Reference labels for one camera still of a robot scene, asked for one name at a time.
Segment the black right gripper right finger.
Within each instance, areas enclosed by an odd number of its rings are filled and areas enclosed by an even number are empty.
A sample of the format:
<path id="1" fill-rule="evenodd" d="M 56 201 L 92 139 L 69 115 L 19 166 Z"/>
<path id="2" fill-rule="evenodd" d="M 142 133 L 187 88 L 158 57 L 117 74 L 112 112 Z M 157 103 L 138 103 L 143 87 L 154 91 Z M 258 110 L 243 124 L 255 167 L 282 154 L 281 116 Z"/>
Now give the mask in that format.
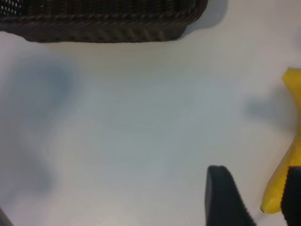
<path id="1" fill-rule="evenodd" d="M 301 226 L 301 168 L 299 166 L 289 167 L 281 210 L 288 226 Z"/>

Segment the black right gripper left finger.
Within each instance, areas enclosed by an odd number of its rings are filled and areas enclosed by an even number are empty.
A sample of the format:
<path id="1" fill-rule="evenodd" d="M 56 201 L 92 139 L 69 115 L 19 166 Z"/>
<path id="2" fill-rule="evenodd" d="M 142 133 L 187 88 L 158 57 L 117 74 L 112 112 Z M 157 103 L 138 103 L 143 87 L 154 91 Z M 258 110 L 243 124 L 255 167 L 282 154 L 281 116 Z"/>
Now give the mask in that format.
<path id="1" fill-rule="evenodd" d="M 233 176 L 224 166 L 209 166 L 206 174 L 207 226 L 254 226 Z"/>

